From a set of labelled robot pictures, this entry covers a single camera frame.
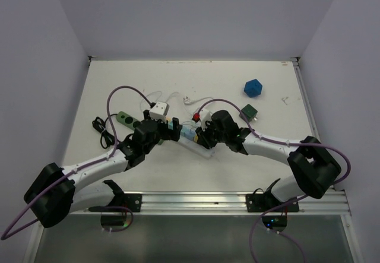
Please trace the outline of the white power strip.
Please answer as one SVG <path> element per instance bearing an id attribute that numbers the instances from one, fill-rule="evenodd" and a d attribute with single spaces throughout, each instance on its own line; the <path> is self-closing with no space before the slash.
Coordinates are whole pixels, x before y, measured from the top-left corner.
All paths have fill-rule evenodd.
<path id="1" fill-rule="evenodd" d="M 195 131 L 198 128 L 198 125 L 194 123 L 193 121 L 185 121 L 181 123 L 182 127 L 189 128 L 191 131 Z M 180 139 L 178 141 L 178 144 L 182 147 L 188 149 L 189 151 L 202 156 L 205 159 L 210 159 L 215 155 L 215 150 L 212 149 L 206 149 L 194 141 L 190 141 L 189 139 L 180 136 Z"/>

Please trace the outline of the dark green plug adapter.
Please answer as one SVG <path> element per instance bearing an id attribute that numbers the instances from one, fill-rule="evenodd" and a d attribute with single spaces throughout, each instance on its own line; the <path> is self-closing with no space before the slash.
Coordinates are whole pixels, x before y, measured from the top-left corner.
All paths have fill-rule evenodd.
<path id="1" fill-rule="evenodd" d="M 241 108 L 240 113 L 239 113 L 239 117 L 241 119 L 252 122 L 252 121 L 257 120 L 257 113 L 258 113 L 258 111 L 256 110 L 256 108 L 254 108 L 250 104 L 247 104 L 246 106 Z"/>

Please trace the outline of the blue plug adapter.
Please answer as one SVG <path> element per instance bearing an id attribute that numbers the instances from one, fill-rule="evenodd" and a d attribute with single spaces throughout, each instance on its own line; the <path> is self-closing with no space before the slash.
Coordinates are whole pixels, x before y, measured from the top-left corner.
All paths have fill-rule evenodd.
<path id="1" fill-rule="evenodd" d="M 248 97 L 257 97 L 262 93 L 262 84 L 257 79 L 247 81 L 243 91 Z"/>

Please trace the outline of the green power strip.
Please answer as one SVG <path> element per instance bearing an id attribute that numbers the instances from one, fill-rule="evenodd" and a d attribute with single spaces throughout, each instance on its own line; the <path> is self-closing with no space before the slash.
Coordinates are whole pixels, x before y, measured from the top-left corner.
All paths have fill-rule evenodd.
<path id="1" fill-rule="evenodd" d="M 132 117 L 131 115 L 123 112 L 123 111 L 120 111 L 117 115 L 116 115 L 116 120 L 124 125 L 125 127 L 131 129 L 131 130 L 134 130 L 139 124 L 140 124 L 140 121 L 134 117 Z"/>

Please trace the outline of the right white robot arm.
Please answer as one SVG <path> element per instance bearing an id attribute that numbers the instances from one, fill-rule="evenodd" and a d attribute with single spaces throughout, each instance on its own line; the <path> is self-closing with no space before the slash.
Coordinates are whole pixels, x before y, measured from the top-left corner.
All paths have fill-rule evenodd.
<path id="1" fill-rule="evenodd" d="M 296 146 L 285 140 L 269 141 L 239 127 L 226 110 L 210 113 L 203 109 L 193 120 L 200 123 L 197 144 L 206 149 L 223 143 L 235 153 L 265 157 L 290 167 L 291 176 L 276 179 L 263 193 L 253 195 L 252 202 L 261 211 L 278 211 L 287 201 L 303 195 L 320 199 L 341 173 L 340 165 L 315 137 L 306 137 Z"/>

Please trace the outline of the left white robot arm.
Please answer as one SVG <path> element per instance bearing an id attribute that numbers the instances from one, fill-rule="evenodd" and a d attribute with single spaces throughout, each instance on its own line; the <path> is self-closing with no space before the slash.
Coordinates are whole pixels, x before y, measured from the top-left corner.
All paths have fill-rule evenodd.
<path id="1" fill-rule="evenodd" d="M 181 130 L 178 118 L 171 121 L 155 119 L 145 111 L 144 120 L 134 133 L 109 152 L 71 166 L 46 165 L 27 190 L 24 200 L 43 227 L 53 227 L 69 214 L 74 196 L 80 190 L 106 176 L 139 165 L 160 140 L 179 141 Z"/>

